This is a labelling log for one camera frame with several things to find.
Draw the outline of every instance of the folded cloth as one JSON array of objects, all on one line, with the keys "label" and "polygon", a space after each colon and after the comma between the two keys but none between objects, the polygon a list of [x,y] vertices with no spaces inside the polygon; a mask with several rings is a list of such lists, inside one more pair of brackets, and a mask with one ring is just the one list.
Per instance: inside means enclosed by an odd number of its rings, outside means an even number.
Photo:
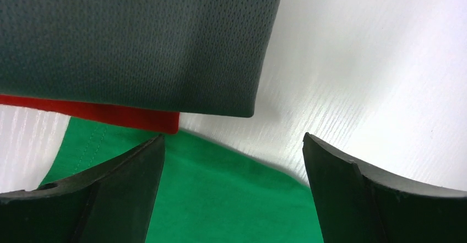
[{"label": "folded cloth", "polygon": [[0,0],[0,93],[249,117],[280,0]]},{"label": "folded cloth", "polygon": [[[107,161],[153,136],[72,118],[43,183]],[[165,144],[147,243],[323,242],[309,187],[185,132],[165,136]]]},{"label": "folded cloth", "polygon": [[154,111],[110,104],[46,100],[0,95],[0,104],[58,112],[87,120],[155,132],[175,134],[178,131],[178,112]]}]

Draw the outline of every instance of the white surface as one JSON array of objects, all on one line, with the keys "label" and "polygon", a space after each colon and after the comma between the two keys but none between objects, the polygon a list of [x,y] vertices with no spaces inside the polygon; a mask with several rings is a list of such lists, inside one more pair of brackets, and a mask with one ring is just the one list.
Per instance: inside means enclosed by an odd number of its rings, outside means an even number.
[{"label": "white surface", "polygon": [[0,193],[34,190],[62,144],[69,116],[0,105]]},{"label": "white surface", "polygon": [[467,190],[467,0],[281,0],[253,118],[181,127],[306,181],[305,132]]}]

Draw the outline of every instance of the gray fabric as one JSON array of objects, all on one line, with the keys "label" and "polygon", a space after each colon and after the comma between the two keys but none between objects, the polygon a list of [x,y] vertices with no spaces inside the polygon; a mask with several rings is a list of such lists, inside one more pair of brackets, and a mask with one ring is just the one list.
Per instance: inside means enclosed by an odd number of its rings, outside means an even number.
[{"label": "gray fabric", "polygon": [[0,93],[251,116],[279,0],[0,0]]}]

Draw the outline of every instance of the red fabric corner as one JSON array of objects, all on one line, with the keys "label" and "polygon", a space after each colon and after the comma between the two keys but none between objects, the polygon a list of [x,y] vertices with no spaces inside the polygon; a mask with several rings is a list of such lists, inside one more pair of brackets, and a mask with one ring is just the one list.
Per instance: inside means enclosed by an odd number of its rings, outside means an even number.
[{"label": "red fabric corner", "polygon": [[86,120],[168,134],[178,132],[178,119],[180,117],[179,112],[8,95],[0,95],[0,104],[59,112]]}]

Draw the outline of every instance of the seam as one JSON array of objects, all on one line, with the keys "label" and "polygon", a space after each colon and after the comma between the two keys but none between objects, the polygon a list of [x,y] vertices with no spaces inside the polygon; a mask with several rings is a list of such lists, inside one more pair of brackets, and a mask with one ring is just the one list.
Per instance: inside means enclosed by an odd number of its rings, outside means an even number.
[{"label": "seam", "polygon": [[104,140],[104,136],[105,136],[105,133],[107,132],[107,129],[108,129],[108,126],[105,127],[104,132],[102,133],[102,137],[101,137],[101,139],[99,140],[99,144],[97,145],[96,151],[94,151],[94,154],[93,154],[93,156],[91,157],[91,160],[89,160],[87,169],[89,169],[89,167],[91,167],[91,163],[94,161],[94,158],[96,157],[97,151],[98,151],[99,148],[101,147],[101,143],[102,143],[102,140]]},{"label": "seam", "polygon": [[74,168],[72,175],[74,175],[74,174],[78,171],[78,167],[79,167],[79,165],[81,164],[81,161],[83,161],[84,154],[88,151],[89,143],[91,143],[92,138],[94,138],[94,134],[96,133],[96,131],[97,131],[97,126],[96,126],[96,128],[94,129],[94,131],[93,131],[93,133],[91,134],[91,136],[89,137],[88,142],[87,142],[86,146],[85,146],[84,149],[83,149],[83,153],[81,154],[81,157],[79,158],[78,164],[76,165],[76,168]]}]

